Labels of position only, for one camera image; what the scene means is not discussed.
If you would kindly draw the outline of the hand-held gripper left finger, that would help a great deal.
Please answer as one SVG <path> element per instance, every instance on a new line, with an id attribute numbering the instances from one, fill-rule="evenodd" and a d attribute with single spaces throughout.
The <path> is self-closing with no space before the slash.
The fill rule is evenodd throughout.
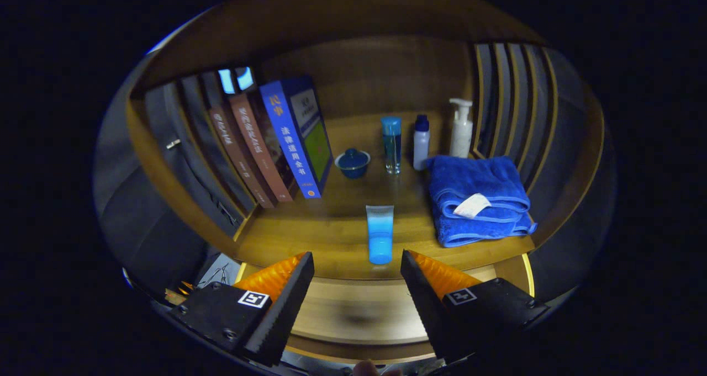
<path id="1" fill-rule="evenodd" d="M 278 365 L 315 273 L 303 252 L 234 285 L 212 282 L 171 308 L 166 319 L 240 360 Z"/>

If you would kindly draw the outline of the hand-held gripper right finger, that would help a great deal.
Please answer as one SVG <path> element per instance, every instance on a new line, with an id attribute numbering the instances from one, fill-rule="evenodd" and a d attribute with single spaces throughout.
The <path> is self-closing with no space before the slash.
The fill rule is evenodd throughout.
<path id="1" fill-rule="evenodd" d="M 453 363 L 516 338 L 550 306 L 503 278 L 487 282 L 411 250 L 400 273 L 435 356 Z"/>

